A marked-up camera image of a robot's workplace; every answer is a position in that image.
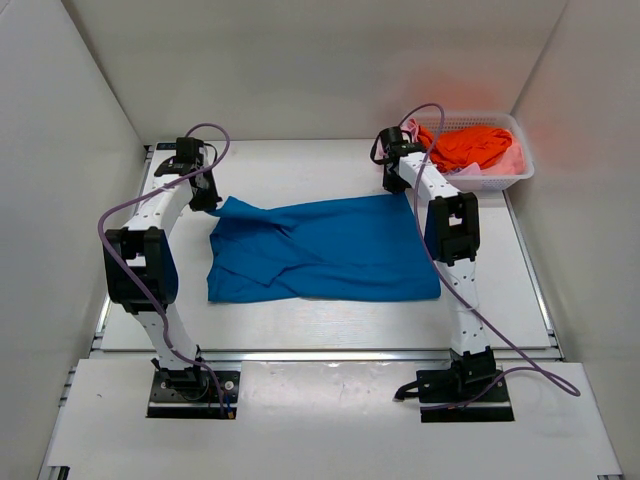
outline gray wall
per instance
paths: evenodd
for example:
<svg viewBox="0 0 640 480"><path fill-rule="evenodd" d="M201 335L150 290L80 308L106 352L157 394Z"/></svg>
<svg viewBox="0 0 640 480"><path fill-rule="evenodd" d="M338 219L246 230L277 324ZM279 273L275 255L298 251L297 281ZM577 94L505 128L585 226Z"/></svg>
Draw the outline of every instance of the gray wall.
<svg viewBox="0 0 640 480"><path fill-rule="evenodd" d="M57 0L0 2L0 478L35 479L105 293L96 223L144 150Z"/></svg>
<svg viewBox="0 0 640 480"><path fill-rule="evenodd" d="M640 478L640 3L569 3L516 117L537 170L513 189L570 360Z"/></svg>
<svg viewBox="0 0 640 480"><path fill-rule="evenodd" d="M370 138L419 102L511 111L565 0L64 0L143 141Z"/></svg>

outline white table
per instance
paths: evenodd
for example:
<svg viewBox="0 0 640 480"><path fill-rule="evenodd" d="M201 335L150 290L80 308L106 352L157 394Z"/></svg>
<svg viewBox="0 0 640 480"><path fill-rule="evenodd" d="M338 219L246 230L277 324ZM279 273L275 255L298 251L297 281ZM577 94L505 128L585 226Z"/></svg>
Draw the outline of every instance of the white table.
<svg viewBox="0 0 640 480"><path fill-rule="evenodd" d="M237 420L168 420L145 418L148 361L83 360L47 463L70 467L68 480L620 474L581 365L547 364L582 390L579 398L536 375L516 374L508 377L514 422L462 424L421 424L415 401L391 401L416 368L245 362Z"/></svg>
<svg viewBox="0 0 640 480"><path fill-rule="evenodd" d="M370 140L234 142L214 171L221 195L273 208L384 193L382 172L368 159ZM156 151L147 185L167 151ZM550 346L529 273L501 192L479 194L477 261L480 310L522 348ZM448 350L450 313L435 301L367 303L289 299L210 304L209 234L217 219L185 209L169 243L180 276L178 310L203 350ZM492 345L504 347L492 337ZM142 327L113 305L104 351L148 351Z"/></svg>

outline blue towel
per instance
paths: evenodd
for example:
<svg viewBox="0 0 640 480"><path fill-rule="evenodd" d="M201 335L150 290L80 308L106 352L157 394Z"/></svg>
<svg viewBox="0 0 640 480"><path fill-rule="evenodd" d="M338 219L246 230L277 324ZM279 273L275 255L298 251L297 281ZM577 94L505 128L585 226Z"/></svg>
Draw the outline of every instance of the blue towel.
<svg viewBox="0 0 640 480"><path fill-rule="evenodd" d="M404 195L263 210L229 197L211 233L210 302L440 296Z"/></svg>

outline white plastic basket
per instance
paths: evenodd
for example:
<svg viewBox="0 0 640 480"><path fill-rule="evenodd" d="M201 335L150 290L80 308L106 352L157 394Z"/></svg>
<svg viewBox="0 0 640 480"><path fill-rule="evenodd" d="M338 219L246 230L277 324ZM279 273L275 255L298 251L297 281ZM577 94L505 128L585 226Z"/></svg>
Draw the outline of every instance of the white plastic basket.
<svg viewBox="0 0 640 480"><path fill-rule="evenodd" d="M418 112L413 115L421 125L427 127L431 132L435 132L440 124L440 115L431 112ZM460 130L474 125L489 125L509 130L522 145L522 153L525 161L525 171L520 175L445 175L447 180L456 188L470 192L479 190L505 190L518 180L530 178L535 171L533 156L529 150L529 145L516 122L516 119L506 113L496 112L446 112L444 131Z"/></svg>

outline orange cloth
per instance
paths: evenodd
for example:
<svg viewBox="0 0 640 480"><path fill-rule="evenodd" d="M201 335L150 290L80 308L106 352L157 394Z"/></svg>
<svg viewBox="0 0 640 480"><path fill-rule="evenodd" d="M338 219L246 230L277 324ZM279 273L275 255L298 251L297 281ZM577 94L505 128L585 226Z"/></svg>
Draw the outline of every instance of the orange cloth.
<svg viewBox="0 0 640 480"><path fill-rule="evenodd" d="M500 160L511 146L511 133L502 128L478 125L440 135L431 152L431 161L442 173L453 172L477 163L481 169L489 168ZM433 134L422 125L418 141L429 147Z"/></svg>

